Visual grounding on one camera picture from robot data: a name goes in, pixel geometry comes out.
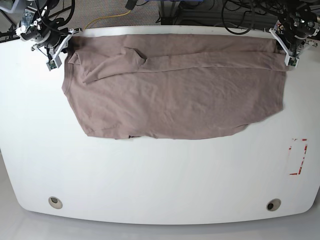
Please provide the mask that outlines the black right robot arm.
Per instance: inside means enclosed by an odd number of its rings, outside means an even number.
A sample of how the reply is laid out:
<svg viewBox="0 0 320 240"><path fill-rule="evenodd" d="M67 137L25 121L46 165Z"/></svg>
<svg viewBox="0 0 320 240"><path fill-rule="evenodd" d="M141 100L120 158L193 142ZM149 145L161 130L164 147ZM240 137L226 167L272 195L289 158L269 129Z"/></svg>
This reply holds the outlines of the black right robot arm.
<svg viewBox="0 0 320 240"><path fill-rule="evenodd" d="M58 0L27 0L25 3L26 8L16 26L15 34L22 41L35 42L32 51L40 51L41 48L46 50L46 64L50 70L59 68L59 54L66 51L72 36L82 31L81 28L66 27L74 15L76 2L72 0L70 7L60 11L69 11L67 18L50 14L59 4Z"/></svg>

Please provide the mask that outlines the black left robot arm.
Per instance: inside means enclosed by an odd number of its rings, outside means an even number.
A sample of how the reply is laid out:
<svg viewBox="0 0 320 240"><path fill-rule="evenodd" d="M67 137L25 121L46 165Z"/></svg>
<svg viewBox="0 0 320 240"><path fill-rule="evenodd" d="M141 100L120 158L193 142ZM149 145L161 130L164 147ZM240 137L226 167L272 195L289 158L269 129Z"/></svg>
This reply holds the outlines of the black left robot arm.
<svg viewBox="0 0 320 240"><path fill-rule="evenodd" d="M320 33L320 16L312 12L310 2L301 0L283 0L278 21L269 33L276 39L285 52L285 65L297 67L300 55L318 42L311 39Z"/></svg>

